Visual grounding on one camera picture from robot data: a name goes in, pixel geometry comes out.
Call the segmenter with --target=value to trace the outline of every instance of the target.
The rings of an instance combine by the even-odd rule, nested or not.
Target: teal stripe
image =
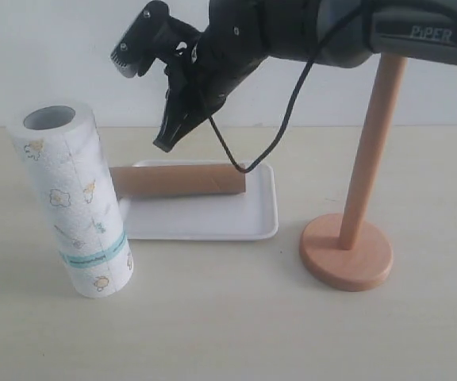
[[[126,243],[126,231],[123,231],[121,236],[108,249],[97,252],[92,256],[67,256],[60,252],[64,262],[75,268],[90,268],[95,267],[115,258],[123,249]]]

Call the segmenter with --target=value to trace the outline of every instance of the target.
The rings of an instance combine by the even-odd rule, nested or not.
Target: white wall
[[[200,29],[209,0],[168,0],[172,13]],[[51,98],[88,102],[99,125],[156,126],[167,86],[163,65],[124,79],[109,60],[146,0],[0,0],[0,125]],[[294,113],[295,125],[358,125],[377,58],[345,71],[315,67]],[[302,63],[269,60],[232,95],[221,125],[278,125]],[[413,61],[395,123],[457,124],[457,67]]]

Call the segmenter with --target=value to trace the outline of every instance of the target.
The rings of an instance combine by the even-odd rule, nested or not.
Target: cardboard tube
[[[242,194],[246,176],[229,164],[110,168],[118,198]]]

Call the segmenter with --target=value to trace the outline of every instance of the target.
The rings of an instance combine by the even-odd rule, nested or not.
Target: piper logo
[[[452,38],[452,29],[414,25],[412,27],[410,37],[415,40],[434,41],[450,44]]]

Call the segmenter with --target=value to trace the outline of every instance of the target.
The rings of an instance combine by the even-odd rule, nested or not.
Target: round wooden base
[[[352,250],[339,246],[343,214],[328,214],[306,226],[301,237],[301,259],[312,275],[342,291],[368,291],[387,280],[393,249],[384,234],[364,223]]]

